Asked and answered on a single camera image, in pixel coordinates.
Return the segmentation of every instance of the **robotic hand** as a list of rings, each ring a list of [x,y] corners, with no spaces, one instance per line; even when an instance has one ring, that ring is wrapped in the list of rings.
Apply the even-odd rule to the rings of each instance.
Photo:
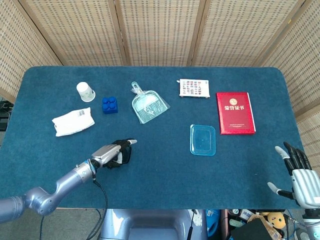
[[[284,164],[291,176],[293,192],[277,188],[268,182],[269,188],[276,194],[296,200],[305,214],[302,216],[304,224],[290,218],[294,222],[306,227],[311,240],[320,239],[320,180],[318,174],[312,170],[306,154],[292,147],[287,142],[283,143],[288,153],[281,147],[275,150],[284,160]]]
[[[25,208],[30,208],[42,216],[49,215],[72,190],[91,178],[95,180],[99,168],[114,168],[128,163],[131,145],[136,142],[135,139],[124,139],[101,147],[91,158],[76,165],[73,170],[56,181],[56,190],[53,194],[38,186],[23,196],[0,199],[0,224],[19,218]]]

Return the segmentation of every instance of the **red book cover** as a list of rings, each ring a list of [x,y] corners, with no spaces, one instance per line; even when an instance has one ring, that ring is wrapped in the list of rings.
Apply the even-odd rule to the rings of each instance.
[[[221,134],[256,133],[249,93],[217,92],[216,101]]]

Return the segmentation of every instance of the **white cup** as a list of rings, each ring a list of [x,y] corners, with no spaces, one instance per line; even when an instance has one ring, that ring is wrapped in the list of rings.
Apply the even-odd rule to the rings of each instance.
[[[80,94],[82,101],[88,103],[96,97],[95,91],[85,81],[79,82],[76,86],[76,90]]]

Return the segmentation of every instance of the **blue container lid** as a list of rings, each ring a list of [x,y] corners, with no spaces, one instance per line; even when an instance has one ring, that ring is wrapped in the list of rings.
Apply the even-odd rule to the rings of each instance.
[[[216,131],[212,126],[190,126],[190,152],[194,155],[216,154]]]

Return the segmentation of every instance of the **blue lego brick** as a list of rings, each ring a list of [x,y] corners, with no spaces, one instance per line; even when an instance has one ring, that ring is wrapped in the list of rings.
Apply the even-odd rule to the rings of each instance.
[[[117,99],[114,96],[102,98],[102,111],[105,114],[115,114],[118,112]]]

